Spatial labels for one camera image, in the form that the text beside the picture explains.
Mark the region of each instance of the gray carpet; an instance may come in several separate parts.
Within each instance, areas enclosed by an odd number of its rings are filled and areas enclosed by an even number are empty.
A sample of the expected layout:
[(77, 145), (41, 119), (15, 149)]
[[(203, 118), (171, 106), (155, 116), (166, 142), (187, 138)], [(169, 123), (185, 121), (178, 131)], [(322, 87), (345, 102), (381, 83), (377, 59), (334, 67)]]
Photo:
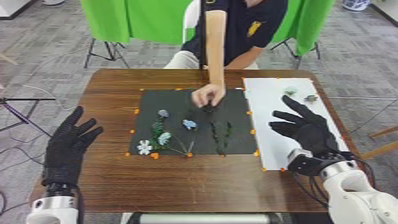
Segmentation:
[[(13, 21), (0, 21), (0, 52), (18, 61), (11, 65), (0, 60), (0, 83), (7, 87), (6, 97), (48, 96), (43, 88), (59, 98), (64, 109), (75, 107), (93, 72), (100, 68), (123, 68), (121, 61), (93, 59), (86, 70), (86, 59), (91, 32), (79, 0), (55, 8), (38, 2)], [(180, 47), (132, 40), (123, 54), (132, 68), (162, 68)], [(398, 88), (398, 29), (377, 12), (347, 12), (336, 5), (325, 30), (320, 37), (322, 61), (315, 53), (304, 57), (302, 69), (309, 70), (322, 81), (333, 104), (349, 130), (354, 130), (397, 99)], [(258, 60), (262, 69), (292, 69), (294, 59), (286, 49), (267, 51)], [(13, 103), (27, 112), (32, 104)], [(54, 132), (70, 111), (57, 103), (43, 103), (32, 120)], [(0, 127), (13, 123), (9, 112), (0, 110)], [(368, 125), (352, 133), (361, 152), (381, 147), (398, 139), (398, 133), (372, 140), (372, 132), (398, 125), (398, 103), (381, 113)], [(0, 150), (22, 147), (32, 156), (41, 155), (48, 138), (38, 131), (22, 126), (13, 132), (0, 133)], [(23, 162), (27, 157), (18, 149), (0, 155), (0, 170)], [(379, 188), (398, 196), (398, 151), (370, 160), (375, 168)], [(0, 189), (7, 194), (9, 207), (29, 200), (32, 186), (41, 173), (41, 166), (31, 161), (0, 171)], [(23, 223), (29, 206), (9, 211), (0, 218), (2, 224)], [(87, 223), (116, 223), (118, 214), (87, 216)]]

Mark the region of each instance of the human hand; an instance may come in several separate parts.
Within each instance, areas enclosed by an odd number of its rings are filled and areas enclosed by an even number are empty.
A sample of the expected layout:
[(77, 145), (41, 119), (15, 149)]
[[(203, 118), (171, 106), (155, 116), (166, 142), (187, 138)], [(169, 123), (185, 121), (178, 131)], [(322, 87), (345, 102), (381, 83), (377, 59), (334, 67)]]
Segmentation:
[(48, 141), (43, 186), (52, 183), (71, 184), (75, 186), (79, 184), (84, 154), (98, 135), (103, 133), (103, 127), (89, 131), (96, 126), (96, 119), (91, 119), (77, 127), (82, 115), (84, 108), (79, 107)]
[(283, 102), (301, 114), (301, 117), (290, 113), (274, 111), (274, 117), (288, 122), (270, 122), (272, 130), (297, 140), (302, 149), (313, 152), (315, 157), (324, 158), (329, 153), (340, 153), (336, 137), (327, 127), (327, 119), (313, 113), (306, 105), (288, 96), (283, 96)]
[(226, 87), (224, 85), (208, 84), (196, 92), (192, 93), (192, 101), (196, 106), (201, 108), (208, 105), (212, 101), (212, 106), (215, 107), (221, 103), (221, 100), (226, 96)]

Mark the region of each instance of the black robotic glove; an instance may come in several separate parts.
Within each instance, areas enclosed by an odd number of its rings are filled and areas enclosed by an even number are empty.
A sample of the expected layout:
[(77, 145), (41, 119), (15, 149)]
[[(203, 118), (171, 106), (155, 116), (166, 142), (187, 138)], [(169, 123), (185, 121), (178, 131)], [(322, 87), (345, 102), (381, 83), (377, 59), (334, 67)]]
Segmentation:
[(327, 119), (313, 113), (306, 105), (288, 96), (283, 96), (283, 102), (302, 117), (274, 111), (274, 117), (288, 122), (270, 122), (272, 130), (297, 140), (302, 149), (313, 152), (315, 157), (329, 159), (333, 155), (340, 154), (340, 147), (336, 137), (329, 131)]
[(96, 119), (91, 119), (79, 127), (75, 126), (82, 115), (84, 108), (79, 107), (48, 141), (43, 186), (52, 183), (73, 186), (79, 184), (84, 154), (98, 135), (103, 133), (103, 127), (89, 131), (96, 125)]

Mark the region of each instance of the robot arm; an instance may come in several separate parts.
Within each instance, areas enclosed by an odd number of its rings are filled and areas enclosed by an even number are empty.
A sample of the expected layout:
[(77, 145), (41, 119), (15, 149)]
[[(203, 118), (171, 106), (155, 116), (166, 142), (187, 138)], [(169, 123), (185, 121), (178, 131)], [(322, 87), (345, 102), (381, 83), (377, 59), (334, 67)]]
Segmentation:
[(356, 162), (341, 159), (334, 163), (325, 161), (318, 164), (313, 163), (313, 167), (306, 166), (311, 164), (313, 158), (311, 152), (302, 149), (294, 150), (290, 161), (292, 172), (301, 172), (306, 176), (318, 172), (324, 179), (324, 188), (329, 193), (329, 214), (334, 223), (398, 224), (398, 199), (372, 187)]
[(84, 115), (79, 107), (54, 133), (47, 148), (43, 186), (47, 193), (32, 204), (27, 224), (82, 224), (84, 199), (79, 189), (79, 177), (87, 148), (103, 132), (91, 119), (80, 126)]
[(297, 115), (281, 111), (274, 116), (288, 122), (270, 122), (274, 131), (297, 140), (302, 149), (288, 156), (288, 170), (311, 178), (320, 176), (329, 193), (327, 205), (336, 224), (398, 224), (398, 200), (370, 185), (350, 152), (338, 149), (325, 118), (288, 96), (283, 101)]

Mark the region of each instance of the black polo shirt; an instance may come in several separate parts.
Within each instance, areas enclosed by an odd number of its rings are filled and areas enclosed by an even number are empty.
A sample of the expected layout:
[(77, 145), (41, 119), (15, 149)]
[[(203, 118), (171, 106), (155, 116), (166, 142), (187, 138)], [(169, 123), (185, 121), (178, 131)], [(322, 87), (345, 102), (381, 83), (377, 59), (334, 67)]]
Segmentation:
[[(226, 27), (226, 60), (228, 66), (235, 58), (253, 49), (265, 48), (272, 41), (288, 10), (288, 0), (263, 0), (247, 8), (246, 0), (206, 0), (206, 11), (228, 12)], [(196, 27), (196, 36), (183, 44), (183, 49), (201, 58), (201, 23)]]

